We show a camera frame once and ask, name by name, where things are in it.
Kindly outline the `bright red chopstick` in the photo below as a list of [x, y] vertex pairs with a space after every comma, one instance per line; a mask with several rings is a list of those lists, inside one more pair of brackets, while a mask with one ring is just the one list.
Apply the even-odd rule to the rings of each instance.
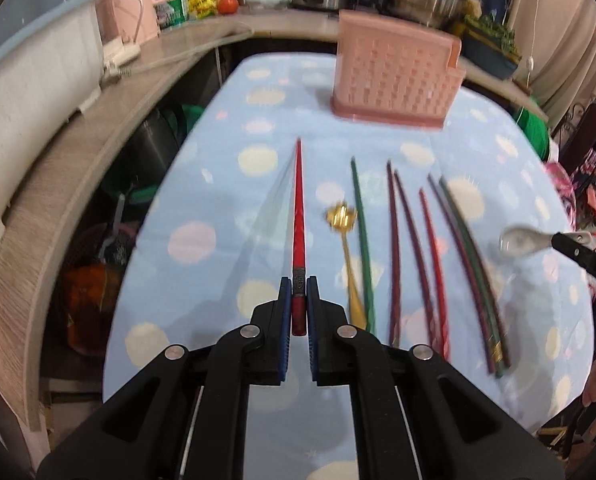
[[302, 142], [296, 143], [295, 189], [293, 190], [293, 235], [292, 235], [292, 335], [307, 334], [307, 310], [305, 310], [305, 229]]

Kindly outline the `green chopstick gold band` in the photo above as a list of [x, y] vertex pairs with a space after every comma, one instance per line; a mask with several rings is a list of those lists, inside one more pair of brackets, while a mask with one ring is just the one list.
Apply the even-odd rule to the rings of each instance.
[[369, 254], [366, 219], [364, 214], [359, 171], [357, 171], [357, 165], [354, 157], [351, 158], [350, 166], [357, 213], [357, 225], [359, 226], [363, 297], [365, 313], [367, 318], [367, 330], [371, 334], [374, 334], [376, 328], [376, 318], [374, 308], [373, 279], [371, 278], [371, 255]]

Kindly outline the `white ceramic spoon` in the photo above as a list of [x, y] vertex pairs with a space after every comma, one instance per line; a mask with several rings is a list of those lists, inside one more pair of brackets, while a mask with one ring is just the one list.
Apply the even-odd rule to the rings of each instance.
[[527, 228], [510, 226], [500, 236], [501, 254], [508, 258], [525, 257], [552, 246], [552, 234]]

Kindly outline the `gold flower-shaped spoon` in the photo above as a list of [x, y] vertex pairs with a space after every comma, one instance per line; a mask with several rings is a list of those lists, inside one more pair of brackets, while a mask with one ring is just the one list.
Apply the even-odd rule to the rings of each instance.
[[357, 289], [348, 241], [348, 235], [354, 228], [355, 219], [355, 209], [345, 202], [334, 204], [327, 209], [327, 223], [341, 238], [343, 258], [345, 258], [345, 274], [347, 274], [350, 321], [354, 326], [365, 330], [367, 327], [367, 316], [360, 298], [359, 289]]

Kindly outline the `dark maroon twisted chopstick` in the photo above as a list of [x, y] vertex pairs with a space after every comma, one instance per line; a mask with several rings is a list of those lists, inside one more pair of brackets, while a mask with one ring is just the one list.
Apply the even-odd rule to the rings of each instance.
[[415, 220], [413, 218], [411, 207], [409, 206], [409, 201], [407, 200], [406, 193], [404, 191], [404, 186], [402, 184], [401, 178], [398, 172], [393, 174], [395, 187], [398, 190], [398, 194], [403, 206], [405, 220], [407, 224], [407, 229], [409, 230], [409, 238], [411, 239], [411, 244], [413, 247], [414, 257], [416, 261], [416, 269], [418, 275], [418, 281], [421, 291], [421, 298], [423, 298], [423, 307], [425, 312], [426, 318], [426, 326], [427, 326], [427, 334], [428, 334], [428, 341], [429, 346], [433, 350], [440, 349], [440, 338], [439, 332], [437, 328], [437, 323], [435, 322], [435, 312], [433, 312], [433, 305], [432, 305], [432, 298], [430, 295], [430, 287], [429, 281], [427, 278], [426, 266], [424, 261], [423, 252], [421, 251], [420, 240], [418, 237], [418, 232], [416, 229]]

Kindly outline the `dark green chopstick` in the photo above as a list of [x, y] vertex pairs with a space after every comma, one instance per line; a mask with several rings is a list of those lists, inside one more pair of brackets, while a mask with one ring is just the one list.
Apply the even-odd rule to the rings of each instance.
[[491, 372], [501, 378], [511, 367], [508, 355], [505, 332], [499, 314], [496, 297], [489, 280], [476, 242], [470, 233], [458, 202], [453, 197], [448, 181], [441, 177], [437, 184], [441, 205], [448, 215], [448, 220], [460, 248], [470, 286], [475, 295], [475, 304], [479, 316], [481, 330], [484, 334], [484, 345], [488, 353]]

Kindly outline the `maroon chopstick gold band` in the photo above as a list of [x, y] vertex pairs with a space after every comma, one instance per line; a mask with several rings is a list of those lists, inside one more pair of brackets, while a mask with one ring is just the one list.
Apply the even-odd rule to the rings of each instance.
[[493, 354], [493, 336], [490, 330], [489, 322], [487, 320], [486, 308], [484, 307], [484, 298], [482, 298], [480, 287], [477, 283], [476, 274], [472, 266], [472, 259], [470, 259], [467, 252], [464, 235], [462, 234], [461, 228], [458, 225], [458, 217], [456, 217], [456, 214], [453, 212], [449, 204], [449, 200], [441, 191], [440, 183], [437, 182], [431, 174], [429, 174], [427, 177], [427, 181], [432, 189], [433, 195], [435, 195], [435, 199], [438, 200], [444, 219], [447, 221], [453, 236], [456, 250], [458, 251], [458, 255], [460, 255], [461, 258], [462, 267], [465, 272], [470, 292], [473, 296], [474, 306], [478, 315], [481, 337], [482, 341], [484, 342], [484, 353], [486, 354], [489, 373], [496, 374], [496, 361], [494, 361]]

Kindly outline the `pink floral cloth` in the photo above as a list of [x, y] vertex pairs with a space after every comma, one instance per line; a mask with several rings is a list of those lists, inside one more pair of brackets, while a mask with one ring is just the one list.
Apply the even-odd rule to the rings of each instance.
[[568, 173], [558, 162], [545, 162], [544, 169], [560, 196], [569, 225], [575, 229], [577, 226], [577, 204], [574, 185]]

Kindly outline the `light blue planet tablecloth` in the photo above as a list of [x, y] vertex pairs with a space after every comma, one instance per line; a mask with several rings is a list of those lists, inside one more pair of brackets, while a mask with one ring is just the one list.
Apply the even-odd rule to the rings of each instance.
[[[229, 99], [261, 104], [269, 97], [256, 92], [245, 78], [247, 70], [269, 66], [273, 76], [296, 76], [303, 61], [315, 56], [330, 60], [333, 91], [336, 60], [331, 55], [255, 55], [229, 76], [202, 117]], [[345, 120], [334, 115], [338, 120]], [[258, 304], [277, 295], [281, 278], [291, 271], [292, 187], [296, 143], [302, 142], [307, 273], [319, 282], [321, 296], [336, 304], [348, 301], [347, 274], [340, 235], [326, 220], [327, 209], [345, 202], [354, 208], [351, 158], [324, 170], [320, 157], [307, 154], [301, 136], [271, 174], [252, 188], [238, 183], [238, 174], [252, 177], [262, 166], [255, 148], [238, 155], [223, 182], [212, 176], [221, 161], [207, 156], [200, 179], [183, 183], [179, 161], [191, 152], [185, 141], [159, 188], [137, 237], [116, 304], [104, 364], [104, 394], [112, 396], [168, 344], [194, 349], [214, 344], [246, 323]], [[418, 190], [425, 191], [441, 255], [450, 326], [451, 362], [482, 392], [529, 431], [581, 393], [593, 360], [594, 328], [586, 276], [558, 252], [545, 250], [519, 259], [504, 258], [500, 234], [509, 226], [532, 226], [543, 232], [566, 232], [569, 223], [541, 159], [545, 185], [509, 184], [500, 174], [476, 185], [461, 174], [465, 153], [450, 155], [422, 151], [402, 144], [403, 159], [387, 154], [360, 132], [333, 131], [333, 139], [348, 139], [366, 148], [355, 158], [360, 185], [373, 279], [376, 336], [389, 337], [391, 255], [387, 162], [398, 172], [415, 220], [430, 288], [435, 292], [432, 258]], [[490, 374], [473, 296], [450, 228], [427, 181], [448, 181], [476, 242], [503, 324], [511, 367], [501, 378]], [[409, 230], [395, 187], [401, 259], [400, 347], [428, 339], [423, 298]], [[348, 235], [353, 273], [362, 276], [357, 214]]]

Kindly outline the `pink perforated utensil basket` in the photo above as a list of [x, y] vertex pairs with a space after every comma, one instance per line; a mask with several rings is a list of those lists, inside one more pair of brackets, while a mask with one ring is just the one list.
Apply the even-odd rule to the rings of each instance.
[[364, 122], [440, 129], [466, 70], [458, 37], [359, 11], [339, 13], [333, 113]]

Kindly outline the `clear food storage container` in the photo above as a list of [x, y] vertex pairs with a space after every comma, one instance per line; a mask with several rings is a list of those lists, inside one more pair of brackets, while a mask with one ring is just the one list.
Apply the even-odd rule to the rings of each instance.
[[247, 6], [251, 12], [287, 9], [291, 3], [292, 0], [243, 0], [243, 4]]

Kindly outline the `red tomato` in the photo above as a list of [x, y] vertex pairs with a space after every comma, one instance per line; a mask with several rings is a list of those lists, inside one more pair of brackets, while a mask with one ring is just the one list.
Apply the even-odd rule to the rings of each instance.
[[238, 12], [238, 0], [219, 0], [217, 1], [217, 12], [221, 15], [232, 15]]

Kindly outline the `yellow snack bag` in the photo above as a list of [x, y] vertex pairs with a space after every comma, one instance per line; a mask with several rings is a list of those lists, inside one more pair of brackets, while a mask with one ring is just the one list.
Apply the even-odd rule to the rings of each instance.
[[217, 12], [215, 0], [187, 0], [187, 8], [192, 20], [203, 20]]

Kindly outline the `green milk powder can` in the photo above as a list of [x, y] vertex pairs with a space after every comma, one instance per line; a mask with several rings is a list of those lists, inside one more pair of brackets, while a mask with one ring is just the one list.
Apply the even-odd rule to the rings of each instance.
[[157, 23], [161, 30], [184, 24], [187, 21], [187, 0], [169, 0], [155, 6]]

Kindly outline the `white dish drainer box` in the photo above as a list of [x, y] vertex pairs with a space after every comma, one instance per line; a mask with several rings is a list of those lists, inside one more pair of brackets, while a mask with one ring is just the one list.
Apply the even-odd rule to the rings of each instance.
[[100, 95], [96, 1], [0, 5], [0, 242], [5, 211], [35, 159], [72, 114]]

